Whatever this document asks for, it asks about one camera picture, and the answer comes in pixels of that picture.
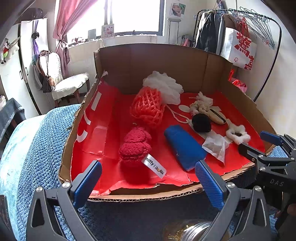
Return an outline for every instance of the poster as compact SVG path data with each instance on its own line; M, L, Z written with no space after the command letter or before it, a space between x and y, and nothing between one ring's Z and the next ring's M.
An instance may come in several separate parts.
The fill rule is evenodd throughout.
M114 37L114 24L102 26L102 39Z
M183 18L185 14L186 5L182 3L172 3L172 8L170 10L170 15Z

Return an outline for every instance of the white label tag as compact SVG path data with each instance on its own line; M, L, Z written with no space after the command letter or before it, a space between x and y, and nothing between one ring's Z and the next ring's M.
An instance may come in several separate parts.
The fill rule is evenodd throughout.
M151 169L157 176L163 178L166 174L166 169L150 154L147 154L142 160L142 163Z

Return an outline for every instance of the black fuzzy ball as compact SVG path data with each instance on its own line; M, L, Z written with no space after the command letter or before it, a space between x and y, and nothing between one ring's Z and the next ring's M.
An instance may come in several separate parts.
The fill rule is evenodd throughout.
M203 114L198 113L192 117L193 129L196 132L210 132L211 131L211 120Z

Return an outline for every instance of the plush toy hanging on cabinet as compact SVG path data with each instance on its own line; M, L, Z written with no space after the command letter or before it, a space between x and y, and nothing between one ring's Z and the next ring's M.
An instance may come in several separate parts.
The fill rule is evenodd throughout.
M6 60L10 60L12 55L14 55L14 53L20 49L17 45L19 39L20 37L18 37L12 43L9 43L7 38L5 39L4 46L1 52L1 64L6 63Z

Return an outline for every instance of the chair backrest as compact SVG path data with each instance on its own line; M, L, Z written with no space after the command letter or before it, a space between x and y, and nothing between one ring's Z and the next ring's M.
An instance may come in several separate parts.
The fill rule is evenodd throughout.
M47 75L46 58L46 56L40 56L37 63L41 67L40 70L43 76ZM51 53L48 56L48 74L56 80L57 84L63 80L61 60L57 53Z

